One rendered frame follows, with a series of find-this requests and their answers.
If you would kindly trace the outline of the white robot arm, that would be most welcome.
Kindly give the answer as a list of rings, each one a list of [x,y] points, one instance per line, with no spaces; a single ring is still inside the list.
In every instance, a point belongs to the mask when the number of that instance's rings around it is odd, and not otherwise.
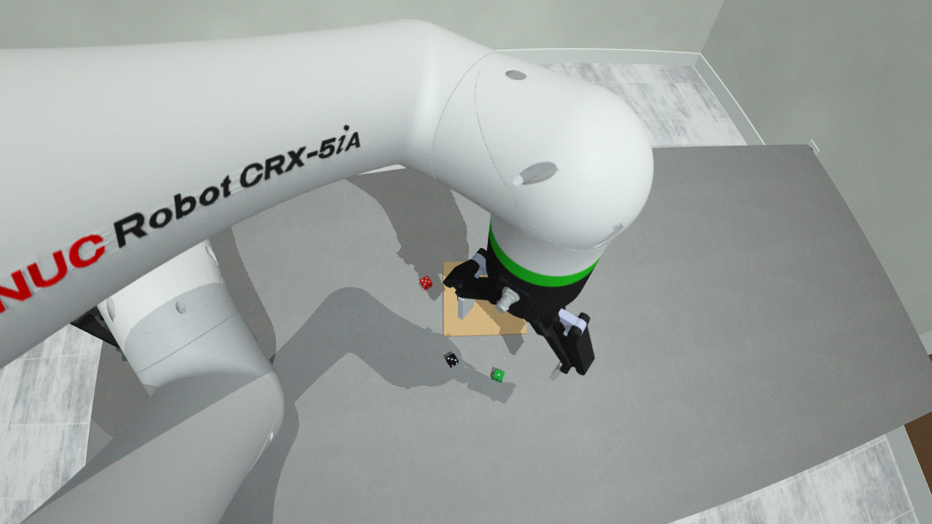
[[[285,402],[210,237],[395,164],[491,213],[502,313],[573,302],[655,171],[617,94],[430,21],[0,49],[0,370],[93,314],[150,396],[20,524],[218,524]]]

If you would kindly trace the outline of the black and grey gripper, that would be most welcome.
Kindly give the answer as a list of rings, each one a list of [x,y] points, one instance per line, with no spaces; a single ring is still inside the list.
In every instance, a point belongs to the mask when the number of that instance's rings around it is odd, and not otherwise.
[[[483,248],[480,248],[470,260],[455,266],[455,269],[443,281],[446,287],[456,289],[458,318],[464,319],[467,316],[475,306],[475,299],[489,301],[496,305],[502,298],[495,292],[489,278],[480,277],[481,275],[487,275],[486,250]],[[555,352],[560,362],[555,372],[550,375],[550,379],[555,381],[561,372],[568,374],[572,366],[580,375],[585,375],[595,360],[587,328],[590,317],[586,313],[580,313],[579,316],[573,315],[566,311],[565,306],[557,311],[535,313],[522,311],[513,305],[509,306],[508,312],[529,322],[538,335],[545,337],[550,348]]]

